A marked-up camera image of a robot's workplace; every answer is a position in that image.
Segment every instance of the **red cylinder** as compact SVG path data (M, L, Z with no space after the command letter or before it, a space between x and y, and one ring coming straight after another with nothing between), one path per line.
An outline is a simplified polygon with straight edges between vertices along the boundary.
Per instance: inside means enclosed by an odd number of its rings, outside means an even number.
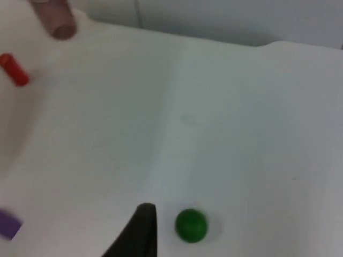
M0 55L0 66L18 87L29 82L29 77L23 68L20 67L13 55L5 53Z

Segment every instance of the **purple block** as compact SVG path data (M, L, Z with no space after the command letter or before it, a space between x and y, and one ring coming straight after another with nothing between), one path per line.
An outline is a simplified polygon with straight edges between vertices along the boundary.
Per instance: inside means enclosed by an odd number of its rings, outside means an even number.
M12 240L21 227L21 221L0 209L0 235L8 240Z

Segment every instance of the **white wall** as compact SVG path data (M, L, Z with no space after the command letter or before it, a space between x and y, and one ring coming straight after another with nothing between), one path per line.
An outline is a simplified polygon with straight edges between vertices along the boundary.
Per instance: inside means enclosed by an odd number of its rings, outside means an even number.
M99 21L137 27L134 0L70 0L73 7L84 10Z
M287 40L340 48L342 0L139 0L145 28L258 46Z

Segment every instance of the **green ball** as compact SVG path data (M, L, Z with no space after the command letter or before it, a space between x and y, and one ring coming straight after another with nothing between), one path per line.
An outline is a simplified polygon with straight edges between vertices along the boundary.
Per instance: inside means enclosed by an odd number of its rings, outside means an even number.
M183 210L175 220L175 231L187 243L197 243L207 234L206 217L194 209Z

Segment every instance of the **black object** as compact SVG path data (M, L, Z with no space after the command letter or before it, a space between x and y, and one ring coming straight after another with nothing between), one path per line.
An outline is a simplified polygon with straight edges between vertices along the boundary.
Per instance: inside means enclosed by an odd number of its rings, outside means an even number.
M152 203L139 205L102 257L157 257L157 214Z

